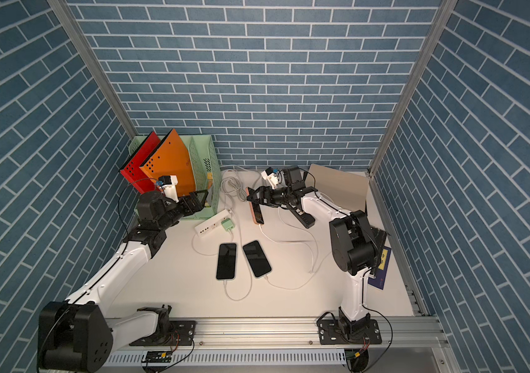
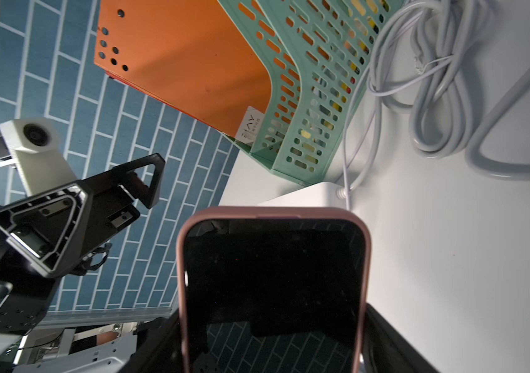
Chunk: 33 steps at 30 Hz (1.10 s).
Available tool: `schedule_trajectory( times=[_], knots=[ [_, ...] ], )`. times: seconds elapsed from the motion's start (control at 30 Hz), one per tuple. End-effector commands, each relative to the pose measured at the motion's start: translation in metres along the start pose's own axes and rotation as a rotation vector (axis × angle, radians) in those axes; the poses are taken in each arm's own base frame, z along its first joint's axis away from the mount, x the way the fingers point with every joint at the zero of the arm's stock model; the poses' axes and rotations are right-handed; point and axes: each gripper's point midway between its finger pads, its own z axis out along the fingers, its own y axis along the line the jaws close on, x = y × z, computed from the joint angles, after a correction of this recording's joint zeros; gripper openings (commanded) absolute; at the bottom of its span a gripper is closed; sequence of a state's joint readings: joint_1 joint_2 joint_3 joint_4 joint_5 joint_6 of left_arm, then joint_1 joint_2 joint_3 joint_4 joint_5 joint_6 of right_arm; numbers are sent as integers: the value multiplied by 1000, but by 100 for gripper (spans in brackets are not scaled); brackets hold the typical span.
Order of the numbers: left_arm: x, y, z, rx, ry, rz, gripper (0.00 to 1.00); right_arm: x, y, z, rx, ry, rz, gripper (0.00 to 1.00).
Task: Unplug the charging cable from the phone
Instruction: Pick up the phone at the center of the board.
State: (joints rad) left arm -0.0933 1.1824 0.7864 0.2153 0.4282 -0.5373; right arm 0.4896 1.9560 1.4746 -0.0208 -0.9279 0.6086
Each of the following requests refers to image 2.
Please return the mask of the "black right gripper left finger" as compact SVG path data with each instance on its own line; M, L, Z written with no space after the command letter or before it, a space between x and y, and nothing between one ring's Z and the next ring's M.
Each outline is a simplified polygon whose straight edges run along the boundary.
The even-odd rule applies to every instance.
M120 372L182 372L182 336L179 311L142 326L142 341Z

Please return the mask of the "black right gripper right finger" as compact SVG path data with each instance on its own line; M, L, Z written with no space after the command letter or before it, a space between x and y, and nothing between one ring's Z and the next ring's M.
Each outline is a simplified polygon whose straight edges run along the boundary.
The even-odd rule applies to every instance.
M439 371L380 312L367 304L360 372Z

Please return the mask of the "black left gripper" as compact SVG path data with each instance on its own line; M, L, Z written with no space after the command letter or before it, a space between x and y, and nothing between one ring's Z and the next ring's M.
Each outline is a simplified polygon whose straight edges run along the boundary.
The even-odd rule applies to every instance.
M99 269L111 238L139 216L121 186L94 191L83 180L0 206L0 334L30 332L62 278Z

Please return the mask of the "phone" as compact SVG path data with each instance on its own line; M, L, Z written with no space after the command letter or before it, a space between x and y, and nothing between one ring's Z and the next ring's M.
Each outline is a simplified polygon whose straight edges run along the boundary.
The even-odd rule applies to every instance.
M183 371L360 371L370 256L340 208L196 213L176 242Z

